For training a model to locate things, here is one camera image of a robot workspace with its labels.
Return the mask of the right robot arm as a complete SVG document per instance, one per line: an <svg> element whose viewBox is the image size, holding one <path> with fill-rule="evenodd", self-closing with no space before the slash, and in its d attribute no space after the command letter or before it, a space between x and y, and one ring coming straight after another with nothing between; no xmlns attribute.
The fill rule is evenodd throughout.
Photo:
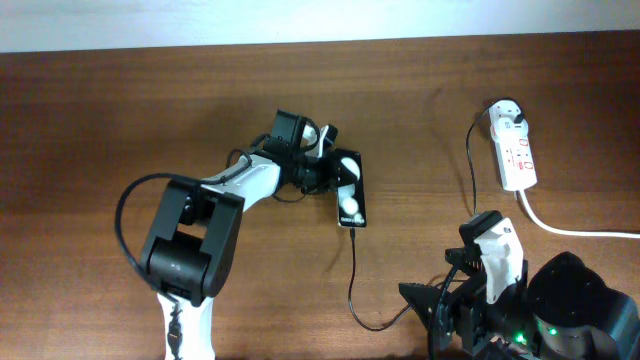
<svg viewBox="0 0 640 360"><path fill-rule="evenodd" d="M458 336L470 359L638 360L638 305L573 253L556 255L496 300L488 298L482 264L460 248L446 250L445 258L466 275L457 288L399 286L427 331L431 356Z"/></svg>

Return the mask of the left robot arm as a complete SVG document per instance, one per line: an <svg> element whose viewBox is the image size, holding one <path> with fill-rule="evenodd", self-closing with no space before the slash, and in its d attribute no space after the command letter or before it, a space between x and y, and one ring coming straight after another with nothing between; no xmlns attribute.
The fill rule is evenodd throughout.
<svg viewBox="0 0 640 360"><path fill-rule="evenodd" d="M343 169L332 124L279 110L270 132L230 151L208 178L164 173L167 185L139 257L130 264L156 293L168 359L212 359L214 299L232 267L242 218L286 185L335 191Z"/></svg>

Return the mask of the black Galaxy flip phone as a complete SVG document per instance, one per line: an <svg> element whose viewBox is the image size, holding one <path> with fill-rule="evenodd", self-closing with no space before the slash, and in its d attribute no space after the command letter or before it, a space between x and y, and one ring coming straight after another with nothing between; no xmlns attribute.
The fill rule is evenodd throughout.
<svg viewBox="0 0 640 360"><path fill-rule="evenodd" d="M367 215L361 154L356 151L336 149L336 155L338 223L342 227L365 228Z"/></svg>

